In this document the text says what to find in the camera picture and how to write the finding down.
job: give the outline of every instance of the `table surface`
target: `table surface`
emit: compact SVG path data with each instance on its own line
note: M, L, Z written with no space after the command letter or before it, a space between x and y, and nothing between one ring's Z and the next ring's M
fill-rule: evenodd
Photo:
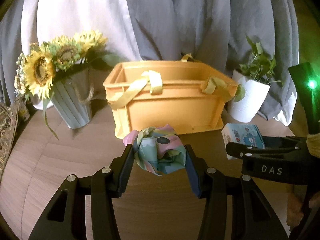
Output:
M0 186L0 212L20 238L27 240L43 209L69 174L79 178L93 175L122 154L124 145L114 135L111 109L102 100L92 102L94 117L85 127L71 130L54 108L48 109L47 129L38 111L18 139ZM224 110L224 123L236 122ZM274 119L255 116L264 136L293 135ZM227 160L221 130L181 135L198 157L225 175L240 177L241 160ZM288 185L254 179L275 209L285 229ZM116 222L122 240L197 239L205 200L197 199L189 186L185 169L155 176L135 163L126 192L113 199ZM232 198L228 197L226 238L231 237ZM87 239L92 240L90 196L86 198Z

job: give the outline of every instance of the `green light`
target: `green light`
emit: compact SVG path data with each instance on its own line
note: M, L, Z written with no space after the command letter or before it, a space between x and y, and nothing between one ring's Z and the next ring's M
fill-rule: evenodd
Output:
M315 80L310 80L309 83L308 83L308 86L311 88L311 89L315 89L316 86L317 86L317 82Z

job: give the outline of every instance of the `storage bin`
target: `storage bin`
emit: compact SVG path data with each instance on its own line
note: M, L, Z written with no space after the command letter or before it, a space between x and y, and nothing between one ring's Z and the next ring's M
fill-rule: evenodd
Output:
M125 107L112 110L116 136L123 138L132 130L170 124L178 134L222 129L221 113L225 101L219 89L212 95L202 92L201 86L209 77L217 77L227 84L234 96L238 84L216 69L198 62L139 61L119 63L103 83L106 98L114 103L144 71L161 74L163 92L151 95L150 84Z

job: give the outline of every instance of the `blue cartoon package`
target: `blue cartoon package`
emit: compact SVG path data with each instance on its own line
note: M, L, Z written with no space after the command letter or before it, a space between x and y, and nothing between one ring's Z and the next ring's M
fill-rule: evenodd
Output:
M262 135L255 124L227 123L222 129L224 144L236 142L264 149ZM227 154L228 160L236 159Z

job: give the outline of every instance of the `silver rivet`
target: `silver rivet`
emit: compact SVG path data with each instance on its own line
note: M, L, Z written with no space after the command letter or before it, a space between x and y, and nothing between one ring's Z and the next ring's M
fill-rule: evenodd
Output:
M249 175L243 175L242 179L245 180L245 181L250 181L251 177Z
M215 168L207 168L207 172L210 174L215 174L217 170Z
M76 179L75 175L69 175L68 178L67 178L67 180L70 181L70 182L74 181L75 179Z
M111 171L110 167L104 167L102 168L102 173L109 173Z

